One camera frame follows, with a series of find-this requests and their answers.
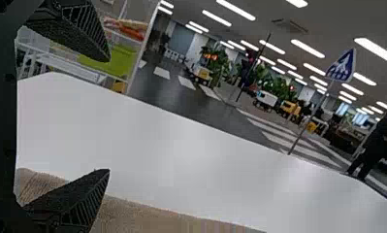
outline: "person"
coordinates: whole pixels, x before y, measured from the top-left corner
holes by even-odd
[[[364,143],[365,152],[361,153],[347,169],[346,173],[350,176],[363,164],[357,178],[364,180],[371,169],[381,159],[387,159],[387,115],[376,126]]]

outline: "beige fabric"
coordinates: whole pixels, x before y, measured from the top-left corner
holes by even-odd
[[[16,171],[15,194],[20,205],[65,184],[49,174]],[[93,228],[95,232],[135,233],[260,233],[230,223],[163,211],[106,195]]]

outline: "pedestrian crossing sign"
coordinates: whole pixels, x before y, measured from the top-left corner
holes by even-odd
[[[350,83],[356,70],[356,49],[345,52],[326,72],[328,79]]]

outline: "gray floor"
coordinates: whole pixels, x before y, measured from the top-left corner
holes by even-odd
[[[150,105],[157,106],[163,110],[217,128],[229,134],[244,138],[248,141],[263,145],[272,150],[286,152],[288,151],[286,145],[294,142],[291,138],[283,138],[280,136],[280,131],[282,131],[283,127],[293,131],[295,135],[299,133],[296,124],[287,121],[277,114],[265,113],[252,107],[252,99],[246,94],[242,95],[239,104],[225,104],[223,101],[207,96],[196,84],[195,90],[180,84],[178,76],[188,78],[187,74],[183,71],[182,65],[167,58],[158,57],[157,55],[146,55],[144,60],[147,64],[142,69],[139,69],[137,73],[129,94],[131,97],[142,100]],[[153,74],[156,67],[169,71],[170,78],[163,78]],[[228,90],[230,92],[229,97],[231,100],[236,99],[238,94],[237,91],[234,90],[232,92],[230,91],[231,88]],[[218,91],[223,91],[223,84]],[[244,116],[237,110],[237,107],[253,116],[272,122],[272,125],[265,125],[263,121],[260,121],[257,118],[253,119],[256,123],[263,124],[264,127],[268,126],[269,131],[261,130],[259,127],[255,126],[249,121],[248,116]],[[281,143],[269,140],[267,136],[270,138],[278,138]],[[311,143],[311,140],[315,140],[321,142],[323,145],[329,145],[326,140],[317,135],[305,134],[304,140],[309,143]],[[330,149],[343,158],[351,160],[351,157],[348,154],[334,148]],[[312,149],[311,147],[300,145],[300,150],[295,151],[293,155],[316,165],[339,172],[347,169],[348,164],[320,147],[314,147],[314,149]],[[387,197],[387,190],[382,187],[383,185],[387,185],[387,176],[377,170],[373,171],[371,174],[382,184],[372,181],[369,181],[368,184]]]

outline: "white tabletop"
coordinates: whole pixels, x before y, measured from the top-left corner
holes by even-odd
[[[387,200],[355,180],[56,73],[18,83],[18,160],[108,193],[269,233],[387,232]]]

